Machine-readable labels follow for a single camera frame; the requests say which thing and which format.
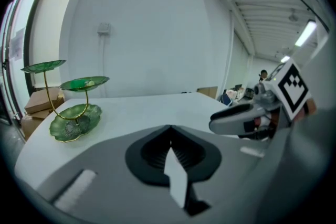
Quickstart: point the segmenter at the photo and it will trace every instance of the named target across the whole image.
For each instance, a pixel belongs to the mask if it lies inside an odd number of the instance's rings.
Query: green glass dish
[[[85,104],[78,104],[72,108],[67,108],[60,113],[66,118],[74,118],[85,108]],[[82,135],[88,134],[100,121],[101,108],[95,104],[89,104],[83,116],[74,120],[64,120],[56,116],[50,125],[50,134],[55,140],[60,142],[71,142],[77,140]]]
[[[26,73],[42,73],[44,71],[50,71],[55,69],[56,67],[59,67],[63,65],[66,62],[66,60],[56,60],[56,61],[51,61],[51,62],[41,62],[37,63],[35,65],[31,65],[28,67],[25,67],[21,69],[23,72]]]
[[[90,91],[104,84],[110,78],[104,76],[96,77],[85,77],[80,79],[74,79],[61,84],[60,88],[62,90],[73,91],[73,92],[84,92]]]

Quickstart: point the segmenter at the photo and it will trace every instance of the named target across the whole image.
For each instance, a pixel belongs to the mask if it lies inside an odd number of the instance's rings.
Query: gold metal stand
[[[56,113],[56,115],[59,116],[60,118],[62,118],[62,119],[64,119],[64,120],[73,120],[73,121],[76,121],[76,124],[78,125],[78,121],[77,121],[77,119],[80,118],[81,116],[83,116],[83,114],[86,112],[86,109],[87,109],[88,106],[89,106],[88,91],[85,90],[85,95],[86,95],[86,105],[85,105],[84,110],[83,110],[80,114],[78,114],[78,116],[76,116],[76,117],[74,117],[74,118],[67,118],[67,117],[64,117],[64,116],[62,116],[62,115],[60,115],[60,114],[58,114],[58,113],[56,112],[55,107],[54,107],[54,104],[53,104],[53,102],[52,102],[51,99],[50,99],[49,88],[48,88],[47,77],[46,77],[46,72],[45,72],[45,71],[43,71],[43,76],[44,76],[44,82],[45,82],[45,85],[46,85],[46,91],[47,91],[47,95],[48,95],[48,100],[49,100],[49,102],[50,102],[50,104],[51,104],[51,107],[53,108],[53,111],[54,111],[54,112]]]

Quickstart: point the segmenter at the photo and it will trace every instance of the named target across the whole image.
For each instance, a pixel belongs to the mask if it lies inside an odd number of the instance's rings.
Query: wall outlet
[[[98,26],[97,33],[99,35],[109,35],[111,30],[111,25],[109,23],[100,23]]]

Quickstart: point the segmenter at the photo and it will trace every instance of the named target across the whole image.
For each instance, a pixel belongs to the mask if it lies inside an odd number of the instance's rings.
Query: white table
[[[88,135],[75,142],[60,143],[49,133],[55,113],[49,115],[31,135],[15,165],[15,174],[33,189],[86,149],[101,141],[160,125],[183,125],[212,133],[210,116],[226,105],[201,93],[156,95],[147,97],[90,99],[101,107],[101,120]],[[71,99],[57,112],[84,103]]]

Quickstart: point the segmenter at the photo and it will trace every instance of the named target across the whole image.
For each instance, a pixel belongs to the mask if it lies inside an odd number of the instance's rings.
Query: fluorescent light
[[[316,28],[316,23],[312,20],[309,21],[303,30],[301,36],[299,37],[298,41],[295,42],[296,46],[301,47],[303,43],[306,42],[306,40],[310,37],[310,35],[314,32]]]
[[[289,60],[289,58],[290,57],[286,55],[285,57],[282,58],[281,62],[287,62]]]

